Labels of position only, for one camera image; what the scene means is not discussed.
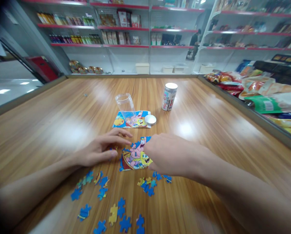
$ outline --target hand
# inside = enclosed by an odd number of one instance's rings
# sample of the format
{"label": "hand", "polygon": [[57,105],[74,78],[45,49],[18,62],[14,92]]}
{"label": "hand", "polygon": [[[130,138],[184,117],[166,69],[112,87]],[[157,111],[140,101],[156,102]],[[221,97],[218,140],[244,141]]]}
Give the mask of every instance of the hand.
{"label": "hand", "polygon": [[220,160],[208,148],[166,133],[152,136],[145,144],[144,152],[153,160],[150,170],[163,175],[187,177],[200,183],[209,166]]}
{"label": "hand", "polygon": [[132,134],[124,129],[113,128],[110,132],[98,136],[88,146],[76,152],[76,164],[79,166],[93,166],[117,156],[116,150],[107,150],[112,144],[131,145],[131,142],[120,137],[132,137]]}

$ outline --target wooden table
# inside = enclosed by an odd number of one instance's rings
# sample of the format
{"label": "wooden table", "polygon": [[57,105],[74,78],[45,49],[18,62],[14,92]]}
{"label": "wooden table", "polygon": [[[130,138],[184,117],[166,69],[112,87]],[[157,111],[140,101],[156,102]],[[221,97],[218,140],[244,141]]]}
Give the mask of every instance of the wooden table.
{"label": "wooden table", "polygon": [[[161,105],[168,82],[176,83],[178,91],[172,111],[166,112]],[[119,111],[114,97],[125,92],[132,95],[137,111],[151,111],[157,118],[151,129],[128,129],[133,142],[161,132],[199,142],[291,199],[291,151],[196,78],[67,79],[3,114],[0,187],[51,165],[111,130]],[[174,177],[172,184],[158,181],[155,195],[149,197],[137,182],[152,172],[119,172],[119,166],[106,162],[94,167],[95,174],[102,170],[110,178],[102,201],[97,198],[100,186],[94,184],[87,184],[80,199],[71,201],[76,183],[89,171],[81,169],[46,197],[16,231],[93,233],[98,221],[108,221],[110,208],[123,197],[132,221],[129,233],[136,233],[139,214],[145,217],[146,233],[246,233],[209,188]],[[87,203],[92,206],[90,216],[80,222],[77,215]],[[113,227],[108,224],[106,233],[119,233],[119,221]]]}

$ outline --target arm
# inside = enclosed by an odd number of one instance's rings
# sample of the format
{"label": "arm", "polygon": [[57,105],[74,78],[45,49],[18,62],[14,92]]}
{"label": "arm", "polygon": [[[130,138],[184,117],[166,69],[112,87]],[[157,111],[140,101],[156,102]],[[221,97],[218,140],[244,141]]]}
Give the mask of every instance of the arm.
{"label": "arm", "polygon": [[114,128],[73,155],[1,188],[0,214],[7,225],[10,228],[14,227],[46,195],[80,167],[93,166],[116,157],[115,150],[106,151],[110,144],[131,144],[120,137],[120,133],[132,137],[129,132]]}
{"label": "arm", "polygon": [[150,169],[184,176],[213,189],[251,233],[291,233],[291,202],[206,147],[174,135],[160,134],[152,136],[144,150],[153,160]]}

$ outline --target cylindrical container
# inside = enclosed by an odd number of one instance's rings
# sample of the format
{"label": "cylindrical container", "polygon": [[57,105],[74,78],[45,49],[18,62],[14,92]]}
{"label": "cylindrical container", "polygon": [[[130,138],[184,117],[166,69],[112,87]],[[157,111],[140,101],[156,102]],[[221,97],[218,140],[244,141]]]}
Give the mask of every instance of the cylindrical container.
{"label": "cylindrical container", "polygon": [[165,85],[164,96],[163,96],[163,105],[162,109],[165,111],[170,111],[174,104],[176,92],[177,92],[178,85],[175,83],[167,83]]}
{"label": "cylindrical container", "polygon": [[126,124],[131,127],[137,127],[136,111],[130,94],[119,94],[115,97],[115,100]]}

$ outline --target clear plastic cup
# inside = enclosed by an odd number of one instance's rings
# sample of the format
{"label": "clear plastic cup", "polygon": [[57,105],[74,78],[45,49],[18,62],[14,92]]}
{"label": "clear plastic cup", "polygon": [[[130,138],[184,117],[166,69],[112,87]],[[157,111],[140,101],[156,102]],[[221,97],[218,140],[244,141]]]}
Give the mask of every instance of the clear plastic cup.
{"label": "clear plastic cup", "polygon": [[126,123],[131,127],[137,127],[136,111],[130,94],[119,94],[115,97],[115,100]]}

